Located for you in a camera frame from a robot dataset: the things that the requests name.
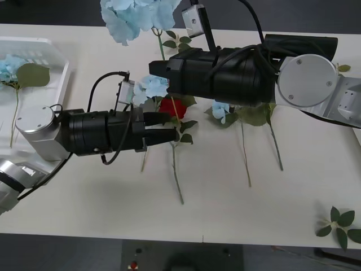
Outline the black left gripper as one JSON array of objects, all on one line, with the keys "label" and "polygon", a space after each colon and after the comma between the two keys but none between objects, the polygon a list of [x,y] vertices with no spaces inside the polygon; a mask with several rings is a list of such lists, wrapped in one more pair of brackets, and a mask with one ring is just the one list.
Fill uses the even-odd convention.
[{"label": "black left gripper", "polygon": [[108,116],[109,140],[113,151],[116,151],[125,135],[121,150],[142,152],[147,146],[160,145],[179,141],[176,128],[146,129],[145,126],[165,125],[171,122],[171,116],[163,112],[144,112],[141,108],[130,111],[110,110]]}]

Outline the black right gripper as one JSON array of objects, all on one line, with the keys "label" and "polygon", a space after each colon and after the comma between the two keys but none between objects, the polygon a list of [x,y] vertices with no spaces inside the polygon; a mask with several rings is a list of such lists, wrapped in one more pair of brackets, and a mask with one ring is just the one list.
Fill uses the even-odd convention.
[{"label": "black right gripper", "polygon": [[215,52],[193,48],[183,51],[169,60],[155,60],[149,64],[149,74],[166,77],[171,95],[192,95],[201,98],[223,100],[214,91],[214,83],[206,75],[218,63],[221,48]]}]

